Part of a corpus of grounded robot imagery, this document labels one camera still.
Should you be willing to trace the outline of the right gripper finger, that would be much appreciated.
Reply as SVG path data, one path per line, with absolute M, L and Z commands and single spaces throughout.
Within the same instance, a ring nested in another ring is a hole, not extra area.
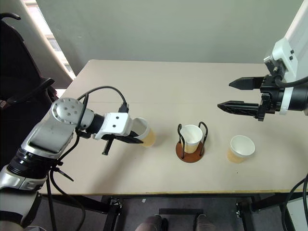
M 257 118 L 259 109 L 257 103 L 245 103 L 244 101 L 227 101 L 219 103 L 217 106 L 229 114 L 253 116 L 255 118 Z
M 261 88 L 264 77 L 241 77 L 229 83 L 230 87 L 239 90 L 254 90 Z

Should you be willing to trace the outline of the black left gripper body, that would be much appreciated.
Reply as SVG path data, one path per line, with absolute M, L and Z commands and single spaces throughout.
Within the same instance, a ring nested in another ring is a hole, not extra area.
M 112 135 L 112 134 L 108 134 L 108 135 L 104 135 L 102 137 L 103 140 L 107 141 L 106 145 L 105 145 L 105 148 L 102 152 L 103 155 L 108 155 L 109 154 L 109 151 L 110 151 L 110 148 L 112 146 L 112 143 L 115 139 L 115 135 Z

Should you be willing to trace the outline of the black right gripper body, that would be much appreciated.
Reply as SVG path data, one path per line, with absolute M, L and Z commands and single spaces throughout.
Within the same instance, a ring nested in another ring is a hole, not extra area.
M 275 114 L 281 109 L 284 88 L 279 88 L 274 77 L 266 75 L 260 85 L 261 102 L 258 107 L 256 119 L 263 121 L 266 114 Z

